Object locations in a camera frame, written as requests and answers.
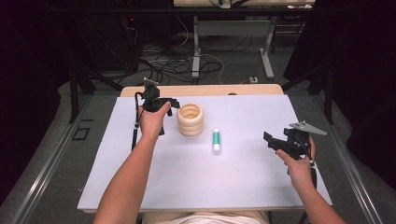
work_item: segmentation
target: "human hand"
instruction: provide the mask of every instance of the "human hand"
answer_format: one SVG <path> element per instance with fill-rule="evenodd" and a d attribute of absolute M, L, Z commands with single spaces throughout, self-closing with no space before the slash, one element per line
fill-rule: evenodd
<path fill-rule="evenodd" d="M 157 112 L 148 112 L 143 110 L 143 106 L 139 106 L 140 128 L 142 137 L 153 137 L 157 139 L 161 128 L 163 127 L 163 117 L 171 108 L 171 103 L 166 102 Z"/>
<path fill-rule="evenodd" d="M 309 143 L 311 144 L 311 156 L 315 159 L 315 143 L 310 137 Z M 284 152 L 282 149 L 276 151 L 276 155 L 282 159 L 289 167 L 289 175 L 291 178 L 291 184 L 294 188 L 299 191 L 300 189 L 314 187 L 311 177 L 311 166 L 308 157 L 299 159 L 298 161 L 293 159 L 290 155 Z"/>

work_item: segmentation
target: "wrist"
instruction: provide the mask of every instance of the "wrist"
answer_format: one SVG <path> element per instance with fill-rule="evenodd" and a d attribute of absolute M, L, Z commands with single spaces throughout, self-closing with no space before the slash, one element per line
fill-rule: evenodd
<path fill-rule="evenodd" d="M 140 141 L 152 142 L 155 144 L 158 140 L 158 137 L 159 135 L 155 133 L 142 133 Z"/>
<path fill-rule="evenodd" d="M 317 191 L 315 188 L 314 184 L 312 182 L 305 183 L 303 185 L 299 185 L 294 187 L 297 191 L 298 194 L 306 194 L 306 193 L 312 193 Z"/>

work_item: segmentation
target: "white tabletop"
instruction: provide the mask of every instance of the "white tabletop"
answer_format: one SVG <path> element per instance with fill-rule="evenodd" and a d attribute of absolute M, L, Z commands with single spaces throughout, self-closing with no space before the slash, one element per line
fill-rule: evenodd
<path fill-rule="evenodd" d="M 165 117 L 165 135 L 154 150 L 141 212 L 303 207 L 287 167 L 262 139 L 266 131 L 286 140 L 283 129 L 298 121 L 287 95 L 177 99 L 204 110 L 205 129 L 197 136 L 184 136 L 177 128 L 176 110 L 173 117 Z M 97 209 L 111 177 L 130 153 L 133 124 L 134 98 L 118 98 L 78 209 Z M 215 128 L 220 130 L 219 155 L 212 152 Z M 332 203 L 320 173 L 318 191 Z"/>

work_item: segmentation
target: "human arm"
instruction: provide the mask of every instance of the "human arm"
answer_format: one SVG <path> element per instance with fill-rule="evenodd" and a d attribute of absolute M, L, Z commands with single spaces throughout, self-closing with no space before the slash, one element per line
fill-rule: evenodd
<path fill-rule="evenodd" d="M 154 146 L 170 107 L 167 102 L 155 113 L 139 107 L 142 136 L 108 184 L 93 223 L 135 223 L 149 178 Z"/>
<path fill-rule="evenodd" d="M 315 143 L 311 138 L 309 142 L 312 158 L 315 158 Z M 291 184 L 300 196 L 311 223 L 345 223 L 316 190 L 312 182 L 311 167 L 307 157 L 296 161 L 281 149 L 276 151 L 276 155 L 288 165 Z"/>

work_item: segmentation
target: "power strip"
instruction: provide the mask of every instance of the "power strip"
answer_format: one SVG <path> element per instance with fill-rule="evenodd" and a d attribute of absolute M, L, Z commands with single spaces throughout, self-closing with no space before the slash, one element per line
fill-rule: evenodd
<path fill-rule="evenodd" d="M 257 77 L 250 77 L 250 84 L 257 84 L 259 83 L 259 79 Z"/>

